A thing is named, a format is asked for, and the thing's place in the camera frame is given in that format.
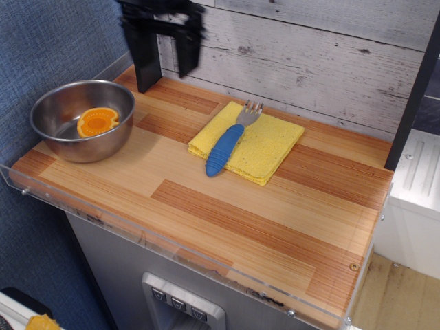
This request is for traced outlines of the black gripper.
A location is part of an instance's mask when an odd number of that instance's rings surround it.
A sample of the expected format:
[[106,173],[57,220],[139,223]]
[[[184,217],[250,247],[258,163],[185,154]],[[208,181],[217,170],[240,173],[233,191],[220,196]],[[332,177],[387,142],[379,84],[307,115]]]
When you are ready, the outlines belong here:
[[[199,65],[204,38],[203,6],[192,1],[118,1],[122,7],[121,24],[133,62],[145,68],[154,60],[153,34],[174,36],[179,77],[187,76]],[[157,20],[166,14],[182,14],[183,24]]]

